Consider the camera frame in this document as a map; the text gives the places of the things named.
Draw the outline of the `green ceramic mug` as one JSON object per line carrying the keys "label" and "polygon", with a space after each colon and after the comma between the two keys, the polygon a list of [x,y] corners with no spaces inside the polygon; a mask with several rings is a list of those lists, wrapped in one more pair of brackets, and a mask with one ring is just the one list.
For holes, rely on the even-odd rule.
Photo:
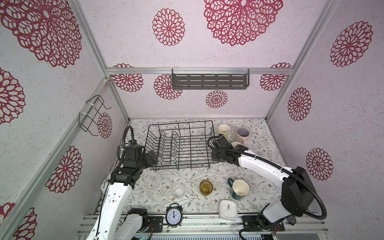
{"label": "green ceramic mug", "polygon": [[228,140],[229,139],[229,135],[230,135],[230,132],[231,132],[231,128],[226,125],[226,124],[221,124],[218,126],[218,134],[222,134],[224,135],[224,137]]}

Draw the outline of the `black wire dish rack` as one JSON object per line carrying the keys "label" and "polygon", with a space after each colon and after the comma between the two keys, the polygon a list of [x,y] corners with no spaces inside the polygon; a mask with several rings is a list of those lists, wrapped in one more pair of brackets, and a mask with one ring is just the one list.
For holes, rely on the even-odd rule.
{"label": "black wire dish rack", "polygon": [[149,125],[145,148],[158,158],[152,169],[210,168],[219,162],[207,145],[214,135],[212,120]]}

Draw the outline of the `clear glass cup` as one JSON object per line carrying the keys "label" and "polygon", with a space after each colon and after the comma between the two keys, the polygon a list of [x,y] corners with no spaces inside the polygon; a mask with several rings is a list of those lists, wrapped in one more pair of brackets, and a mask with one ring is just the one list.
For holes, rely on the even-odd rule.
{"label": "clear glass cup", "polygon": [[185,196],[186,188],[183,184],[177,183],[172,187],[172,193],[177,199],[181,199]]}

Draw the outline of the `grey ceramic mug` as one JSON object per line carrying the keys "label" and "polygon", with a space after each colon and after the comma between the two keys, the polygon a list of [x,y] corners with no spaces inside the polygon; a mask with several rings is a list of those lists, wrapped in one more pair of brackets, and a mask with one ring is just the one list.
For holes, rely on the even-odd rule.
{"label": "grey ceramic mug", "polygon": [[232,142],[231,145],[233,146],[233,148],[242,146],[240,142]]}

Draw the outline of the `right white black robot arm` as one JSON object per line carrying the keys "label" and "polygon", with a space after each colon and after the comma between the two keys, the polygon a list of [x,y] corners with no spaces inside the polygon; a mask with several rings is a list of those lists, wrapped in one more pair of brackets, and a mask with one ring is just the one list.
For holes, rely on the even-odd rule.
{"label": "right white black robot arm", "polygon": [[265,226],[277,224],[289,216],[327,218],[326,206],[305,169],[283,167],[243,145],[233,147],[224,135],[210,137],[207,146],[212,150],[213,159],[251,170],[279,187],[280,199],[268,204],[259,214]]}

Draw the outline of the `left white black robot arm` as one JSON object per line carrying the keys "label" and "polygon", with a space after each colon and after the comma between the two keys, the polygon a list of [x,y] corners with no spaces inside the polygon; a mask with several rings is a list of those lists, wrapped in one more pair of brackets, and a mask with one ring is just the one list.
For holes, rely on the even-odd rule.
{"label": "left white black robot arm", "polygon": [[128,145],[122,151],[118,166],[111,172],[104,190],[104,201],[88,240],[130,240],[148,227],[148,213],[133,210],[121,226],[118,223],[126,200],[140,178],[143,170],[158,163],[155,151],[146,151],[141,145]]}

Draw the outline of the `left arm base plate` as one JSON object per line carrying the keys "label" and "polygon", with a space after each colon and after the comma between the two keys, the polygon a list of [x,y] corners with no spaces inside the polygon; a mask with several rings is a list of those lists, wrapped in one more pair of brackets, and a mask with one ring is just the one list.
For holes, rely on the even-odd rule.
{"label": "left arm base plate", "polygon": [[161,233],[163,231],[164,217],[143,217],[143,226],[140,233]]}

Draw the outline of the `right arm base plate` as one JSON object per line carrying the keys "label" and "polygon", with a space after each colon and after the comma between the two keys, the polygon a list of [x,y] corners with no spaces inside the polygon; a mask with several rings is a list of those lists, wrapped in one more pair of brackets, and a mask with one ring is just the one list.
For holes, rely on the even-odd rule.
{"label": "right arm base plate", "polygon": [[257,215],[244,215],[241,218],[243,221],[244,229],[255,229],[263,227],[263,229],[258,230],[259,232],[284,232],[286,230],[282,222],[268,227],[271,223],[262,217],[259,218]]}

